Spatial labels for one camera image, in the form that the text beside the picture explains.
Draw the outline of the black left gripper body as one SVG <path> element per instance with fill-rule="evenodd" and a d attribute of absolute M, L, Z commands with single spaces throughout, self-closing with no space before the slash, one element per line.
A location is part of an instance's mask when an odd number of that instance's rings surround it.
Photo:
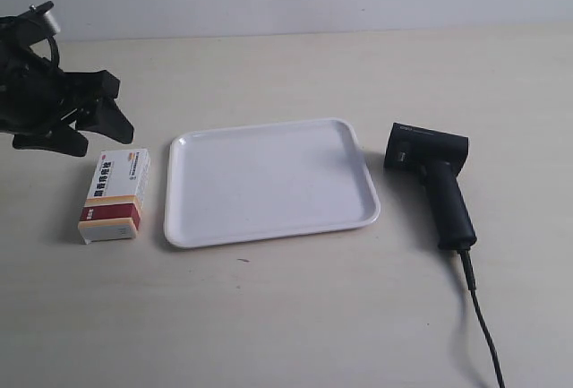
<path fill-rule="evenodd" d="M 107 70 L 66 72 L 56 36 L 30 15 L 1 18 L 1 131 L 47 134 L 75 121 L 98 98 L 116 99 L 120 81 Z"/>

